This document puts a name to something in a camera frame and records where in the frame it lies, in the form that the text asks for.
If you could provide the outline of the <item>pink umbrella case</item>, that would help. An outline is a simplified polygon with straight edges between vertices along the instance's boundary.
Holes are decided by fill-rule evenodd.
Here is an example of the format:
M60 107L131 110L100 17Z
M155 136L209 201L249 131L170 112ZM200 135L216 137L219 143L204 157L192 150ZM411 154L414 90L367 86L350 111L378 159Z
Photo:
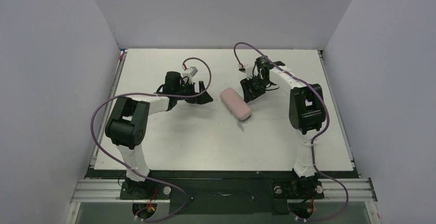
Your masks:
M244 131L243 123L252 115L252 109L243 98L231 87L220 93L220 99L237 121L237 126Z

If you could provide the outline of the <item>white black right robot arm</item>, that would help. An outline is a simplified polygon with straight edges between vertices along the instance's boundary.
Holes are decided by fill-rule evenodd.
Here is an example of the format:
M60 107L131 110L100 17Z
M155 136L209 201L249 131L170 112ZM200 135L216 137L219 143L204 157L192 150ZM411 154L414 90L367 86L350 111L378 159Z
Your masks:
M289 121L298 132L296 161L292 169L294 179L290 183L290 191L301 199L313 196L318 181L313 156L315 143L307 134L312 130L320 131L326 119L321 86L301 83L284 63L271 63L266 57L256 58L253 67L239 65L239 71L246 75L240 81L246 103L265 94L270 86L277 86L287 94Z

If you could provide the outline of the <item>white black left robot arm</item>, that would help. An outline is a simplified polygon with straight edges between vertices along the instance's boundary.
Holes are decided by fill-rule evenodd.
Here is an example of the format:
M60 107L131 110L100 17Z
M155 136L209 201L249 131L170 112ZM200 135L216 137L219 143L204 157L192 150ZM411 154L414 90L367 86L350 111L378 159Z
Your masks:
M178 101L189 104L207 104L213 98L206 92L203 81L193 82L194 72L168 71L165 82L152 97L137 101L130 97L119 97L112 109L105 127L105 135L121 153L126 167L125 184L129 193L139 198L149 198L154 194L156 183L148 180L151 170L147 166L142 151L142 141L146 135L150 115L170 111Z

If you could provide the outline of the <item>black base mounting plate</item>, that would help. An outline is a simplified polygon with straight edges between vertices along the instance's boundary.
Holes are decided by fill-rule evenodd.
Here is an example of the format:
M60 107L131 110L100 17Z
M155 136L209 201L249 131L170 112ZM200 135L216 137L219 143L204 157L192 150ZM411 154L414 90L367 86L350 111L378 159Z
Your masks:
M121 181L122 199L147 200L145 203L129 203L133 214L146 219L155 218L158 213L287 215L293 212L311 215L314 201L324 198L321 179L343 187L346 193L343 202L350 202L348 190L339 180L358 178L356 171L325 172L318 177L316 193L301 199L290 191L294 179L292 172L156 171L154 176L157 182L154 194L149 198L139 198L127 192L125 174L121 172L91 173L88 179Z

